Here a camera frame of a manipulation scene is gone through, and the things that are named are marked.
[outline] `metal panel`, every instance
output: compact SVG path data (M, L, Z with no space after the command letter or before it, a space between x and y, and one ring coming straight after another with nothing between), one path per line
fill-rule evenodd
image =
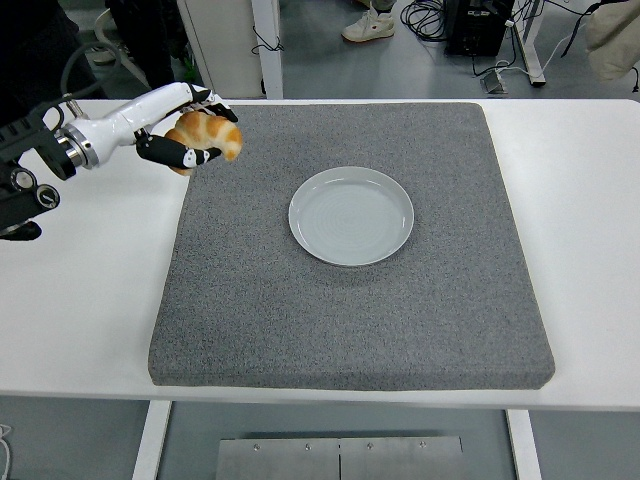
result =
M224 98L263 98L251 0L179 0L178 8L204 86Z
M349 438L340 442L341 480L463 480L458 437Z
M217 480L338 480L338 439L222 440Z
M223 440L217 480L464 480L459 437Z

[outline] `white robotic arm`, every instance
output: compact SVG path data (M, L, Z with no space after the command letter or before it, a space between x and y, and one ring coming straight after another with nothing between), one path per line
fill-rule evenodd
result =
M146 93L103 118L89 119L71 100L76 118L55 132L32 112L7 126L0 125L0 239L33 240L40 228L31 218L56 208L60 195L50 185L38 185L35 176L19 165L24 152L35 149L47 166L67 180L82 166L106 163L119 146L135 145L140 157L176 168L194 168L221 154L217 148L190 149L149 131L178 111L202 110L236 122L220 97L188 83L172 83Z
M74 159L76 166L82 165L89 169L107 162L116 147L134 144L138 145L140 156L147 160L193 168L220 152L198 154L195 150L172 145L175 142L170 140L159 140L158 137L149 135L149 130L178 110L206 110L207 107L212 109L210 113L237 121L231 110L222 103L222 99L210 90L196 88L188 83L172 83L131 100L103 118L76 118L62 127L56 137L65 146L67 155ZM151 151L152 147L148 144L150 140L162 145ZM203 161L194 163L193 159L198 156Z

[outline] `ceramic plate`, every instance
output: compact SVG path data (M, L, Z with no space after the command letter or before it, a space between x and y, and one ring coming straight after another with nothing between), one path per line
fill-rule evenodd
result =
M413 228L413 205L392 178L362 167L314 175L291 199L289 226L310 254L342 266L370 265L396 252Z

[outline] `bread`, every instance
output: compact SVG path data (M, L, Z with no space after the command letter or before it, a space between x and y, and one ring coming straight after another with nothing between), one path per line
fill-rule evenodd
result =
M235 123L203 112L183 114L165 137L197 150L218 148L229 162L242 150L242 133Z

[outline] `white shoe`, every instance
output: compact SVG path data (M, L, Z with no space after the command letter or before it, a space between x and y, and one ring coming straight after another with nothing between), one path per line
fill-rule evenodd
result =
M390 13L378 13L375 8L362 15L353 25L342 30L342 36L350 42L368 42L376 38L390 37L395 33L393 17Z

